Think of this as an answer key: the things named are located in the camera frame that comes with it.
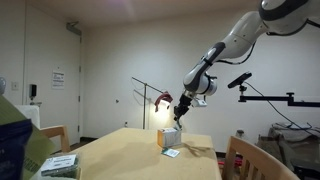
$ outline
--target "table top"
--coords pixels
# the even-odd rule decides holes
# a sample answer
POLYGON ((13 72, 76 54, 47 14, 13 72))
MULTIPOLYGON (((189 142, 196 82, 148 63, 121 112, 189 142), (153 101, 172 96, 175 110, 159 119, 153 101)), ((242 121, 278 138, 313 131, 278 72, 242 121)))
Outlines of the table top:
POLYGON ((221 179, 210 136, 182 133, 180 154, 161 154, 156 130, 122 128, 76 149, 81 180, 221 179))

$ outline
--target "white box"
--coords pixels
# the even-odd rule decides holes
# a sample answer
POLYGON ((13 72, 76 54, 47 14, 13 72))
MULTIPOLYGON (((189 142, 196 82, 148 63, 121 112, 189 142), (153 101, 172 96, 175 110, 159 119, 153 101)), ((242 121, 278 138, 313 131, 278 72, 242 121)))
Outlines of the white box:
POLYGON ((181 144, 181 131, 175 128, 162 128, 158 130, 158 145, 170 147, 181 144))

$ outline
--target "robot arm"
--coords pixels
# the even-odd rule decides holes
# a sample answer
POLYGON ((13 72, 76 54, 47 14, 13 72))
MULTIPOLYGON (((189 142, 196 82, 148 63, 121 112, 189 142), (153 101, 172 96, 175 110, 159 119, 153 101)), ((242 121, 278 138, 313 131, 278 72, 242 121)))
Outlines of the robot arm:
POLYGON ((185 90, 180 103, 174 107, 174 120, 177 121, 188 110, 191 101, 200 95, 212 95, 217 89, 215 78, 207 70, 224 58, 237 58, 244 55, 263 34, 288 36, 300 31, 308 22, 308 17, 318 11, 319 0, 262 0, 259 11, 246 13, 231 32, 211 47, 198 64, 184 77, 185 90))

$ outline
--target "chair backrest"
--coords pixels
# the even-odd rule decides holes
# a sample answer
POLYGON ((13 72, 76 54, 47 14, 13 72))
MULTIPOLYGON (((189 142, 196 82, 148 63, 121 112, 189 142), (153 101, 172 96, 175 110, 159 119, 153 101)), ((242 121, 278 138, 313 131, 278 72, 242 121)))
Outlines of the chair backrest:
POLYGON ((240 168, 240 180, 299 180, 299 178, 289 168, 283 165, 276 158, 259 147, 234 136, 231 136, 229 139, 226 162, 222 171, 222 179, 233 179, 234 161, 237 153, 243 157, 240 168))
POLYGON ((65 153, 70 152, 69 138, 66 126, 53 126, 40 129, 40 131, 48 138, 60 136, 61 151, 65 153))

